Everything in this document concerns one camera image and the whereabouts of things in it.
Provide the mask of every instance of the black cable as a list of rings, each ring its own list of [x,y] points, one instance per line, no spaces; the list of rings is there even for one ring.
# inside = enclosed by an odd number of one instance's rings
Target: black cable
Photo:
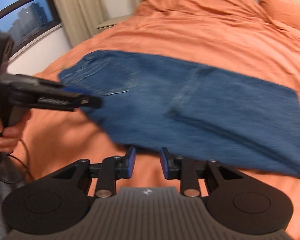
[[[25,149],[25,152],[26,152],[26,157],[28,159],[28,166],[29,166],[29,159],[30,159],[30,154],[29,154],[29,150],[28,150],[28,147],[26,146],[25,142],[21,139],[20,142],[22,143],[24,149]],[[11,157],[11,158],[14,158],[15,160],[19,161],[21,163],[21,165],[26,169],[26,172],[24,174],[22,174],[21,178],[20,179],[17,179],[15,181],[8,181],[8,180],[5,180],[5,179],[2,179],[0,177],[0,181],[3,182],[3,183],[6,183],[6,184],[17,184],[19,182],[21,182],[24,178],[25,178],[25,175],[28,174],[30,179],[32,181],[34,181],[34,178],[33,176],[31,175],[30,171],[29,171],[29,167],[26,166],[19,158],[15,157],[12,155],[12,153],[5,153],[5,154],[2,154],[3,156],[7,156],[7,157]]]

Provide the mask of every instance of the orange blanket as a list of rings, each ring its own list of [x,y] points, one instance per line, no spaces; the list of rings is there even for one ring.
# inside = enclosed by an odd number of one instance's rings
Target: orange blanket
[[[218,66],[290,87],[300,100],[300,32],[272,20],[254,0],[143,0],[128,21],[76,46],[38,76],[57,80],[60,70],[98,49],[159,54]],[[97,163],[123,154],[80,111],[33,110],[24,141],[35,178],[81,158]],[[23,157],[21,146],[15,154]],[[300,239],[300,179],[245,172],[292,199],[294,215],[287,232]],[[132,179],[117,185],[179,187],[178,181],[164,180],[159,158],[151,154],[138,155]]]

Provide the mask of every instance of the nightstand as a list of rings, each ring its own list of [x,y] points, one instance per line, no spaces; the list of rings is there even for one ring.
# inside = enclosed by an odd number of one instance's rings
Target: nightstand
[[[105,21],[96,27],[97,33],[101,33],[106,29],[110,29],[113,26],[115,26],[117,23],[128,20],[131,16],[132,15],[126,15],[126,16],[116,17],[116,18],[112,18],[108,21]]]

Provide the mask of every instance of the curtain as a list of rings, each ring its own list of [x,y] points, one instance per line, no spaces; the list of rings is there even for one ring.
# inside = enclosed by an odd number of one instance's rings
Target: curtain
[[[93,37],[96,26],[108,20],[102,0],[54,0],[71,45]]]

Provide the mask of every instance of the gray ribbed surface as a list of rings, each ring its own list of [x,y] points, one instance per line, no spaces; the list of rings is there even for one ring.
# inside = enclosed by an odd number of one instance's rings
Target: gray ribbed surface
[[[175,187],[121,188],[97,199],[86,217],[64,232],[31,236],[13,230],[4,240],[292,240],[284,230],[250,236],[216,222],[199,198],[181,196]]]

